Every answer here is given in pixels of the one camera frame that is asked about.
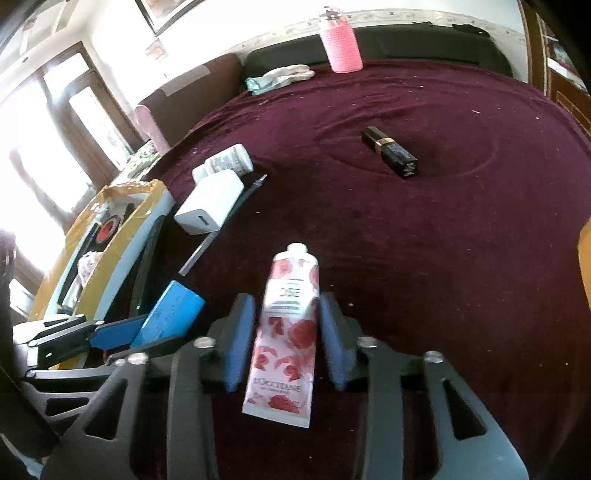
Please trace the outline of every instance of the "purple velvet cloth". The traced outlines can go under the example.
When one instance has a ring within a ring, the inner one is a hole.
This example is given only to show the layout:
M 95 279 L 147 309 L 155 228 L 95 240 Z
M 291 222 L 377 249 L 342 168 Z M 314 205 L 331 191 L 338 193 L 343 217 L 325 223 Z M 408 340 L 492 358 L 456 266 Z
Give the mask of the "purple velvet cloth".
M 192 169 L 233 144 L 255 164 L 247 184 L 269 174 L 186 278 L 176 272 L 201 239 L 167 228 L 157 281 L 180 280 L 221 317 L 239 292 L 260 304 L 273 255 L 303 242 L 345 315 L 400 352 L 442 352 L 539 472 L 590 396 L 577 260 L 591 215 L 587 138 L 533 87 L 483 70 L 315 70 L 233 99 L 152 171 L 178 205 Z M 369 125 L 417 157 L 417 177 L 401 180 L 362 143 Z M 240 413 L 242 393 L 213 396 L 222 478 L 350 476 L 363 395 L 336 393 L 322 356 L 316 365 L 309 431 Z

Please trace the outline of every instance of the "metal bolt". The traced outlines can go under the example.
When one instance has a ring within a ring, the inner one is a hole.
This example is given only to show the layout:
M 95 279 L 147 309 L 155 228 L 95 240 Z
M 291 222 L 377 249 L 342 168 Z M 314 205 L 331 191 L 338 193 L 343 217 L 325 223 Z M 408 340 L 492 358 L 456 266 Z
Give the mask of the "metal bolt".
M 216 339 L 212 337 L 199 337 L 195 339 L 193 345 L 197 348 L 213 348 L 216 346 Z
M 132 365 L 144 365 L 148 363 L 148 354 L 143 352 L 132 353 L 127 357 L 127 361 Z
M 425 361 L 431 364 L 440 364 L 443 362 L 443 355 L 440 352 L 436 352 L 435 350 L 429 350 L 425 353 Z
M 357 345 L 361 348 L 376 348 L 378 341 L 374 337 L 359 337 L 357 339 Z

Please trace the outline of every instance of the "sofa armrest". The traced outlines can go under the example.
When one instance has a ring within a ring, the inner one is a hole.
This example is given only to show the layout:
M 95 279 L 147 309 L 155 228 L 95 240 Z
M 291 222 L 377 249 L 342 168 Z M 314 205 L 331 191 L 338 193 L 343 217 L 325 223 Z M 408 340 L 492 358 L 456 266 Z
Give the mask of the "sofa armrest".
M 139 103 L 138 124 L 160 154 L 239 93 L 241 70 L 238 57 L 227 53 L 165 83 Z

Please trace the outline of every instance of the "pink bottle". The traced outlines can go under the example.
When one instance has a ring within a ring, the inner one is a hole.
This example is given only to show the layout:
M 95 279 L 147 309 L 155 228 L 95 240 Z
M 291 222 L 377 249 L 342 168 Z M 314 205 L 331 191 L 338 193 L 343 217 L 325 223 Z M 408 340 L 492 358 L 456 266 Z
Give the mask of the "pink bottle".
M 357 72 L 363 68 L 353 27 L 336 7 L 325 7 L 320 15 L 320 38 L 335 73 Z

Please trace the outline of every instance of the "framed picture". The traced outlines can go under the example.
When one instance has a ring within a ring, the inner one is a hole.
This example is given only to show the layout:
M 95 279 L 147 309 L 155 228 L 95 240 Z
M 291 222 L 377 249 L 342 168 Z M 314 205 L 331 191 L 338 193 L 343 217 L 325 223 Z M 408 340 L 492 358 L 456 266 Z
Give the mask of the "framed picture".
M 203 0 L 135 0 L 154 35 L 160 35 Z

